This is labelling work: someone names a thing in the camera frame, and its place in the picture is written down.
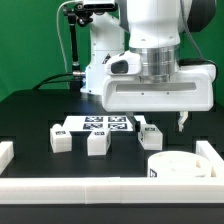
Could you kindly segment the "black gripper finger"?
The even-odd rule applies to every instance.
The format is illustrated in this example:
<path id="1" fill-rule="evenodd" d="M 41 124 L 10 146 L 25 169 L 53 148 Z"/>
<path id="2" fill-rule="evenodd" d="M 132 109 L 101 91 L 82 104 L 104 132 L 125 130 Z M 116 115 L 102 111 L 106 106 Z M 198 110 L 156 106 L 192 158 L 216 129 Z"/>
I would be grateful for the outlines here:
<path id="1" fill-rule="evenodd" d="M 129 120 L 129 122 L 131 123 L 133 130 L 135 132 L 139 132 L 140 131 L 140 122 L 136 120 L 136 118 L 134 117 L 134 114 L 132 112 L 127 112 L 126 117 Z"/>
<path id="2" fill-rule="evenodd" d="M 180 116 L 178 119 L 178 131 L 182 132 L 184 129 L 184 123 L 188 118 L 188 112 L 187 111 L 181 111 Z"/>

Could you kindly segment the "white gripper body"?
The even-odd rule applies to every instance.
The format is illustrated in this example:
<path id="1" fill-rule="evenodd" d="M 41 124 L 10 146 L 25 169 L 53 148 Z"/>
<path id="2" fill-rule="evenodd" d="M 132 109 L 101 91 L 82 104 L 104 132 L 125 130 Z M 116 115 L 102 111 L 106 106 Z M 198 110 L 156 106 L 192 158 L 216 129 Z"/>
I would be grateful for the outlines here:
<path id="1" fill-rule="evenodd" d="M 107 76 L 102 105 L 108 112 L 208 111 L 213 106 L 213 64 L 182 66 L 168 82 L 136 76 Z"/>

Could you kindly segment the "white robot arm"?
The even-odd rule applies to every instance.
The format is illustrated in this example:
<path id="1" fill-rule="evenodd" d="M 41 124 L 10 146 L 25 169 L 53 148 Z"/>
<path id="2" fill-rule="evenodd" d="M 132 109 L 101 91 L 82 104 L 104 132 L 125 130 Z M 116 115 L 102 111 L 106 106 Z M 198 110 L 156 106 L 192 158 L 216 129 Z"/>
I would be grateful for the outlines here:
<path id="1" fill-rule="evenodd" d="M 190 111 L 213 106 L 212 82 L 217 68 L 202 56 L 177 56 L 179 34 L 191 37 L 205 28 L 216 13 L 216 0 L 84 0 L 85 10 L 118 10 L 119 25 L 130 34 L 129 50 L 105 65 L 102 106 L 124 112 L 135 130 L 135 112 L 179 113 L 184 127 Z"/>

